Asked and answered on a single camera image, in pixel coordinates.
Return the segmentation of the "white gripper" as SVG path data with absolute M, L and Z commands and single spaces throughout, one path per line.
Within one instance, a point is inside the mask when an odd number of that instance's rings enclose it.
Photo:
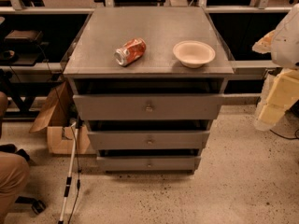
M 271 31 L 264 35 L 254 43 L 252 50 L 261 54 L 269 53 L 274 33 Z M 283 69 L 276 76 L 268 74 L 255 111 L 254 127 L 259 131 L 272 129 L 298 100 L 298 70 Z

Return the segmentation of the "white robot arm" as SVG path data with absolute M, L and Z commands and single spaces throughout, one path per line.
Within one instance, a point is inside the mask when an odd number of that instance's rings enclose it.
M 282 68 L 277 75 L 267 75 L 255 112 L 255 128 L 268 131 L 299 100 L 299 5 L 290 10 L 275 30 L 256 42 L 252 50 L 270 53 L 272 62 Z

